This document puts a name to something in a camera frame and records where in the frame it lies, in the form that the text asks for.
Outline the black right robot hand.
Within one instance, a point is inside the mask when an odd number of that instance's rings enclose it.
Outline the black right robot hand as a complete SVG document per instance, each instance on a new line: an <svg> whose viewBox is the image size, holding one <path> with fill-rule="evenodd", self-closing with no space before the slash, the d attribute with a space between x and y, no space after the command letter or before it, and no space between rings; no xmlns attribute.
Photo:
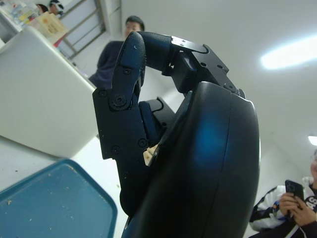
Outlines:
<svg viewBox="0 0 317 238"><path fill-rule="evenodd" d="M241 238L260 173L253 103L207 45L132 32L93 101L125 238Z"/></svg>

